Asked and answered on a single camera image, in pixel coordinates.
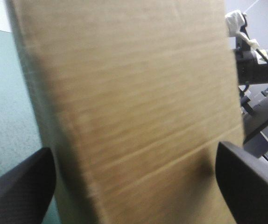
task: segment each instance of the mint green wall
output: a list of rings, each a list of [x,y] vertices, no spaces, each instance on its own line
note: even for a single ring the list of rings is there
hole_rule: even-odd
[[[12,34],[0,31],[0,176],[40,147]],[[59,223],[52,201],[43,224]]]

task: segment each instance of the white cloth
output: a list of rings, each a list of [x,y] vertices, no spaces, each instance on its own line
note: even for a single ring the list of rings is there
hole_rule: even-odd
[[[259,44],[256,39],[249,40],[246,34],[240,32],[241,26],[245,25],[245,19],[240,10],[234,10],[226,14],[226,24],[230,37],[240,37],[253,49],[258,49]]]

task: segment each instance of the white tape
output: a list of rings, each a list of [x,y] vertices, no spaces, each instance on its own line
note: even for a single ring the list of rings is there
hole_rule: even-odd
[[[230,37],[240,37],[254,50],[260,47],[256,39],[249,40],[246,34],[240,32],[241,26],[245,25],[245,19],[240,10],[234,10],[226,14],[226,24]]]

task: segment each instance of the cardboard box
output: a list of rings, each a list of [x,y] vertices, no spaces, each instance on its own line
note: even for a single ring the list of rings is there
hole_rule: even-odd
[[[11,0],[63,224],[234,223],[217,143],[242,143],[221,0]]]

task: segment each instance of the cardboard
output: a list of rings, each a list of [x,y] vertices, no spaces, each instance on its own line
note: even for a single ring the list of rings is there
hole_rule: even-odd
[[[221,0],[12,0],[63,224],[229,224],[217,143],[241,145]]]

